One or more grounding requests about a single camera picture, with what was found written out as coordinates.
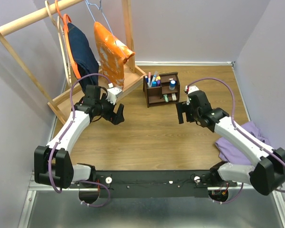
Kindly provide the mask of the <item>white eraser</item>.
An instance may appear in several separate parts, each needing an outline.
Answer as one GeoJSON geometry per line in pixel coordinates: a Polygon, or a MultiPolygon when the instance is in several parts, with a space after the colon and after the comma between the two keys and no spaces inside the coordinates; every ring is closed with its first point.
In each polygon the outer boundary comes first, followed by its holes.
{"type": "Polygon", "coordinates": [[[173,101],[176,101],[176,100],[177,100],[176,94],[171,94],[171,97],[172,97],[172,100],[173,100],[173,101]]]}

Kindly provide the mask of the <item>green correction tape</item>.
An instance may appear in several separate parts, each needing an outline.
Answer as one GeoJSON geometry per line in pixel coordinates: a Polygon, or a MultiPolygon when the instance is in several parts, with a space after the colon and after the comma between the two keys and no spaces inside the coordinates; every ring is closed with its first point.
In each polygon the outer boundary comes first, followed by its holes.
{"type": "Polygon", "coordinates": [[[165,100],[166,103],[169,102],[168,95],[163,95],[163,98],[164,98],[164,100],[165,100]]]}

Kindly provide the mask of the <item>blue grey glue stick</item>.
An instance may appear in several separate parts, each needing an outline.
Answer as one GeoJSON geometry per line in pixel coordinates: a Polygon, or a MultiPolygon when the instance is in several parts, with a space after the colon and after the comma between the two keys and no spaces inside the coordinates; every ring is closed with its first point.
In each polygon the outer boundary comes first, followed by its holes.
{"type": "Polygon", "coordinates": [[[176,81],[175,80],[171,80],[170,84],[169,84],[169,89],[171,91],[173,91],[175,89],[175,87],[176,87],[176,81]]]}

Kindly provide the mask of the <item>white dark-blue marker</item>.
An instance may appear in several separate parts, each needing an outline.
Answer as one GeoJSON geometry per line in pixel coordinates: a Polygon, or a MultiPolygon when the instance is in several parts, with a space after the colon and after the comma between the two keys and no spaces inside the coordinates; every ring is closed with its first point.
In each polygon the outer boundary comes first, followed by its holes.
{"type": "Polygon", "coordinates": [[[146,84],[147,84],[147,87],[149,87],[149,79],[148,79],[148,76],[145,76],[144,79],[145,79],[145,82],[146,82],[146,84]]]}

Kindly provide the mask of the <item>white pink marker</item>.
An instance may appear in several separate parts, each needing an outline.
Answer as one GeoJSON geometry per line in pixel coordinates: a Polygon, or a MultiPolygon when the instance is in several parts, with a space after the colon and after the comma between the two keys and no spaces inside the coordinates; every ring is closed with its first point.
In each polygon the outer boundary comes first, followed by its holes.
{"type": "Polygon", "coordinates": [[[148,83],[151,83],[151,72],[148,72],[148,83]]]}

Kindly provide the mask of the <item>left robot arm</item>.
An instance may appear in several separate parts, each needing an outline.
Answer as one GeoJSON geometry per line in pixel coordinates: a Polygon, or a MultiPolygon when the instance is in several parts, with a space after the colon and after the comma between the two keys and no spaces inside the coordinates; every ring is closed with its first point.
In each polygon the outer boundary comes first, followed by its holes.
{"type": "Polygon", "coordinates": [[[35,182],[51,186],[56,192],[67,189],[72,183],[80,182],[90,188],[95,184],[95,167],[88,164],[73,165],[70,154],[84,129],[101,118],[114,125],[124,122],[124,105],[114,110],[122,90],[112,84],[106,89],[89,85],[85,95],[71,104],[71,113],[58,134],[45,146],[34,151],[35,182]]]}

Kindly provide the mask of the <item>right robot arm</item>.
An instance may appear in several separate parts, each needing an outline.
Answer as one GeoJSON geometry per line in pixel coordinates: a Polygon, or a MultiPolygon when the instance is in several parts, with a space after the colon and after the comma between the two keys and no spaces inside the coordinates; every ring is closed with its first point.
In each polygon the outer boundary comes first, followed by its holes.
{"type": "Polygon", "coordinates": [[[232,121],[221,108],[213,109],[206,94],[196,86],[186,88],[188,98],[176,104],[179,123],[195,122],[224,137],[240,150],[250,165],[221,162],[209,172],[209,181],[220,186],[225,181],[249,184],[262,194],[268,195],[285,183],[285,150],[261,142],[240,125],[232,121]]]}

